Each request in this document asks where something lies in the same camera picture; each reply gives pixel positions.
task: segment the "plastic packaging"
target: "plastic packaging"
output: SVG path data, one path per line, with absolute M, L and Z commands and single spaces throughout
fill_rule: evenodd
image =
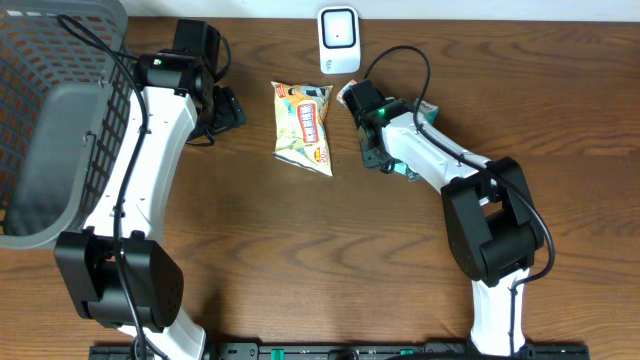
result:
M 275 90 L 277 140 L 273 156 L 290 164 L 333 176 L 323 120 L 333 86 L 284 85 Z

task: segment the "brown wood surface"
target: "brown wood surface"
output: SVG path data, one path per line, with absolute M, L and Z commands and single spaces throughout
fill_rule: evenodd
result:
M 169 47 L 175 22 L 131 19 L 131 48 Z M 165 248 L 197 322 L 265 342 L 469 334 L 471 287 L 450 255 L 438 194 L 365 169 L 335 100 L 333 178 L 271 156 L 271 80 L 337 91 L 383 50 L 411 44 L 432 62 L 436 126 L 474 152 L 517 159 L 554 234 L 554 271 L 525 292 L 526 336 L 585 342 L 593 359 L 640 357 L 640 25 L 364 20 L 360 72 L 326 76 L 315 21 L 211 24 L 231 44 L 223 83 L 249 124 L 213 148 L 185 149 L 169 197 Z M 418 56 L 395 53 L 372 78 L 411 99 L 424 75 Z M 128 341 L 77 317 L 50 251 L 0 257 L 0 358 L 82 359 L 92 344 Z

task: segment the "basket mesh wall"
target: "basket mesh wall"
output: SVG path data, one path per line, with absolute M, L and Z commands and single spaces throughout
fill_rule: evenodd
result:
M 56 14 L 0 9 L 0 232 L 7 229 L 6 211 L 18 184 L 29 143 L 38 125 L 39 111 L 52 88 L 64 83 L 113 84 L 82 202 L 81 225 L 101 196 L 111 173 L 127 124 L 131 91 L 120 71 L 102 51 L 88 47 L 62 29 Z M 110 47 L 120 38 L 114 21 L 104 12 L 95 16 L 67 12 Z M 122 42 L 121 51 L 125 49 Z M 43 199 L 42 206 L 47 206 Z M 41 219 L 29 226 L 11 224 L 11 235 L 28 235 L 51 225 Z

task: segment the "black cable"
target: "black cable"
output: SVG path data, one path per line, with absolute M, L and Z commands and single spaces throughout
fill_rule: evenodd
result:
M 189 146 L 196 146 L 196 147 L 208 147 L 208 146 L 213 146 L 213 144 L 215 144 L 215 142 L 216 142 L 215 138 L 213 137 L 213 134 L 211 134 L 211 132 L 209 131 L 209 128 L 205 128 L 204 129 L 204 134 L 198 135 L 198 137 L 200 137 L 200 136 L 206 136 L 207 140 L 209 140 L 209 142 L 206 142 L 206 143 L 193 143 L 191 141 L 188 141 L 185 144 L 187 144 Z
M 129 186 L 129 181 L 131 180 L 131 174 L 133 173 L 133 168 L 135 167 L 136 160 L 138 159 L 138 155 L 140 154 L 140 149 L 142 148 L 142 143 L 144 141 L 144 137 L 147 134 L 147 129 L 149 127 L 149 118 L 147 113 L 147 107 L 144 103 L 144 99 L 142 97 L 142 93 L 136 87 L 136 83 L 133 80 L 133 76 L 129 73 L 126 65 L 118 58 L 118 54 L 116 54 L 113 50 L 111 50 L 100 38 L 98 38 L 91 30 L 84 27 L 78 21 L 73 19 L 72 17 L 60 14 L 57 16 L 58 23 L 65 30 L 69 31 L 72 35 L 74 32 L 69 29 L 68 26 L 64 23 L 65 21 L 71 23 L 75 28 L 82 31 L 89 39 L 94 41 L 97 49 L 104 51 L 107 55 L 111 57 L 114 61 L 115 65 L 120 69 L 122 75 L 125 80 L 129 83 L 133 92 L 136 94 L 136 98 L 138 103 L 140 104 L 140 111 L 142 113 L 142 125 L 140 126 L 138 140 L 133 149 L 133 153 L 131 154 L 131 159 L 129 160 L 129 164 L 127 165 L 127 169 L 124 173 L 124 177 L 122 178 L 122 184 L 120 185 L 120 191 L 118 192 L 118 198 L 116 200 L 116 205 L 114 206 L 114 214 L 113 214 L 113 239 L 115 243 L 115 259 L 116 259 L 116 269 L 118 273 L 118 278 L 120 280 L 120 284 L 122 285 L 122 289 L 124 290 L 125 298 L 127 299 L 127 304 L 129 305 L 129 309 L 131 310 L 131 316 L 133 317 L 133 322 L 136 327 L 136 332 L 138 333 L 138 342 L 141 347 L 141 354 L 143 359 L 147 359 L 147 344 L 144 336 L 144 331 L 142 328 L 142 323 L 140 321 L 140 314 L 138 313 L 138 308 L 133 299 L 133 295 L 131 294 L 131 287 L 129 286 L 129 281 L 127 279 L 127 275 L 124 269 L 124 261 L 125 254 L 123 245 L 124 242 L 120 237 L 120 222 L 122 220 L 122 204 L 124 203 L 124 196 L 127 192 L 127 187 Z
M 220 81 L 225 75 L 227 75 L 227 71 L 229 71 L 229 67 L 231 67 L 231 48 L 229 47 L 229 42 L 226 37 L 222 37 L 222 43 L 224 44 L 224 49 L 227 52 L 227 65 L 225 65 L 220 71 L 218 71 L 213 76 L 213 81 Z
M 429 87 L 429 81 L 431 80 L 431 64 L 429 63 L 429 59 L 427 58 L 427 55 L 425 55 L 420 49 L 418 49 L 418 48 L 416 48 L 414 46 L 410 46 L 410 45 L 400 45 L 400 46 L 394 46 L 394 47 L 386 50 L 385 52 L 380 54 L 375 60 L 373 60 L 371 65 L 369 65 L 369 68 L 367 69 L 367 72 L 365 73 L 364 78 L 366 79 L 366 78 L 369 77 L 369 74 L 371 73 L 371 70 L 373 69 L 373 66 L 380 59 L 382 59 L 388 53 L 390 53 L 392 51 L 395 51 L 395 50 L 400 50 L 400 49 L 415 51 L 420 56 L 422 56 L 422 59 L 424 60 L 426 66 L 427 66 L 427 80 L 424 83 L 424 87 L 422 88 L 422 92 L 420 93 L 420 97 L 418 98 L 418 103 L 415 104 L 415 109 L 413 111 L 413 123 L 415 124 L 416 129 L 429 142 L 431 142 L 433 145 L 435 145 L 440 150 L 444 151 L 446 154 L 448 154 L 452 158 L 456 159 L 458 162 L 460 162 L 462 164 L 465 164 L 465 165 L 475 169 L 476 171 L 478 171 L 483 176 L 494 180 L 496 182 L 496 184 L 498 184 L 499 186 L 502 186 L 503 188 L 507 189 L 507 191 L 509 191 L 511 194 L 513 194 L 527 208 L 527 210 L 531 213 L 531 215 L 533 215 L 533 217 L 536 219 L 536 221 L 540 224 L 540 227 L 542 227 L 542 232 L 544 233 L 544 237 L 545 237 L 546 242 L 547 242 L 547 248 L 549 250 L 549 260 L 547 261 L 547 265 L 544 267 L 544 269 L 542 269 L 542 271 L 540 271 L 539 273 L 537 273 L 535 275 L 531 275 L 531 276 L 528 276 L 528 277 L 526 277 L 524 279 L 520 279 L 520 280 L 514 281 L 513 284 L 511 285 L 511 289 L 509 289 L 509 291 L 511 292 L 511 320 L 510 320 L 510 325 L 509 325 L 509 338 L 510 338 L 511 356 L 513 356 L 515 354 L 513 333 L 514 333 L 514 330 L 515 330 L 514 329 L 515 328 L 515 301 L 516 301 L 516 296 L 518 295 L 517 287 L 522 285 L 522 284 L 526 284 L 526 283 L 541 279 L 541 278 L 545 277 L 549 272 L 551 272 L 551 269 L 553 268 L 553 264 L 555 262 L 555 257 L 556 257 L 556 252 L 555 252 L 555 247 L 553 245 L 553 239 L 551 237 L 551 232 L 549 231 L 549 228 L 547 227 L 547 224 L 542 219 L 542 216 L 540 216 L 540 214 L 535 209 L 535 207 L 531 204 L 531 202 L 526 199 L 526 197 L 520 192 L 520 190 L 518 190 L 518 188 L 515 187 L 515 185 L 513 185 L 508 180 L 502 178 L 501 176 L 499 176 L 499 175 L 487 170 L 486 168 L 484 168 L 484 167 L 482 167 L 482 166 L 480 166 L 480 165 L 478 165 L 478 164 L 476 164 L 474 162 L 471 162 L 471 161 L 465 159 L 464 158 L 464 154 L 457 154 L 453 150 L 449 149 L 444 144 L 442 144 L 438 140 L 436 140 L 429 133 L 427 133 L 424 130 L 424 124 L 420 124 L 418 122 L 418 112 L 420 111 L 420 103 L 424 100 L 424 96 L 427 93 L 427 88 Z
M 158 349 L 152 342 L 147 341 L 148 346 L 151 348 L 151 352 L 154 355 L 159 356 L 162 360 L 169 360 L 169 357 L 163 353 L 160 349 Z M 136 353 L 136 348 L 138 347 L 138 336 L 136 335 L 129 346 L 129 356 L 131 359 L 137 359 L 138 354 Z
M 75 21 L 75 19 L 73 19 L 73 18 L 72 18 L 72 17 L 70 17 L 69 15 L 64 15 L 64 16 L 66 16 L 66 17 L 64 18 L 65 20 L 72 19 L 72 20 L 74 20 L 74 21 Z M 76 39 L 78 39 L 78 40 L 82 41 L 83 43 L 85 43 L 86 45 L 91 46 L 91 47 L 92 47 L 92 48 L 94 48 L 94 49 L 103 50 L 103 49 L 100 47 L 100 45 L 98 45 L 99 43 L 98 43 L 97 41 L 95 41 L 95 39 L 93 38 L 93 37 L 95 37 L 95 34 L 91 33 L 91 34 L 93 34 L 93 37 L 92 37 L 92 36 L 89 36 L 89 34 L 88 34 L 88 33 L 86 33 L 85 31 L 82 31 L 82 32 L 84 32 L 85 34 L 87 34 L 87 36 L 89 36 L 90 38 L 92 38 L 92 40 L 93 40 L 94 42 L 91 42 L 91 41 L 89 41 L 87 38 L 85 38 L 84 36 L 82 36 L 82 35 L 78 34 L 77 32 L 73 31 L 73 29 L 69 28 L 69 27 L 67 26 L 67 24 L 65 24 L 63 21 L 61 21 L 61 20 L 60 20 L 60 16 L 58 16 L 58 17 L 57 17 L 57 20 L 58 20 L 58 24 L 60 24 L 60 26 L 62 26 L 62 28 L 63 28 L 63 29 L 65 29 L 69 34 L 71 34 L 71 35 L 72 35 L 73 37 L 75 37 Z M 120 56 L 120 57 L 123 57 L 123 58 L 129 59 L 129 60 L 134 60 L 134 61 L 137 61 L 137 60 L 138 60 L 138 58 L 137 58 L 137 57 L 135 57 L 135 56 L 133 56 L 133 55 L 129 55 L 129 54 L 127 54 L 127 53 L 122 53 L 122 52 L 119 52 L 119 51 L 113 51 L 113 50 L 111 50 L 111 51 L 112 51 L 114 54 L 116 54 L 116 55 L 118 55 L 118 56 Z

